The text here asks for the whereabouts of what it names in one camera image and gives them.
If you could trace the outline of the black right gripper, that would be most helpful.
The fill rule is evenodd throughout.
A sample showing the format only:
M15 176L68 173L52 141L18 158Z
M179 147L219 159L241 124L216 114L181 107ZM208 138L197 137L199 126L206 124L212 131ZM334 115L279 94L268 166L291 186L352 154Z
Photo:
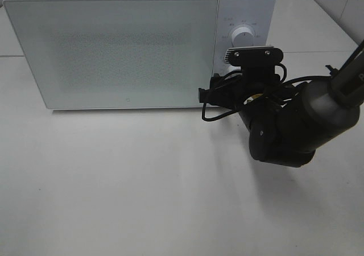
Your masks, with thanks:
M244 68L230 72L229 77L215 73L210 79L209 89L198 89L198 101L234 110L254 94L280 84L275 67Z

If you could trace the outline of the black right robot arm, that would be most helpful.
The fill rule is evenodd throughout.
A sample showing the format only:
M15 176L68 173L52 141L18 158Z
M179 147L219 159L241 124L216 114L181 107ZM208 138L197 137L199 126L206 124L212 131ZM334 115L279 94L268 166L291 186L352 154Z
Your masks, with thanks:
M309 163L316 150L349 130L363 104L363 45L328 76L288 80L276 68L283 51L273 46L230 48L225 61L233 70L214 74L199 89L203 106L239 114L249 131L249 152L260 162L287 167Z

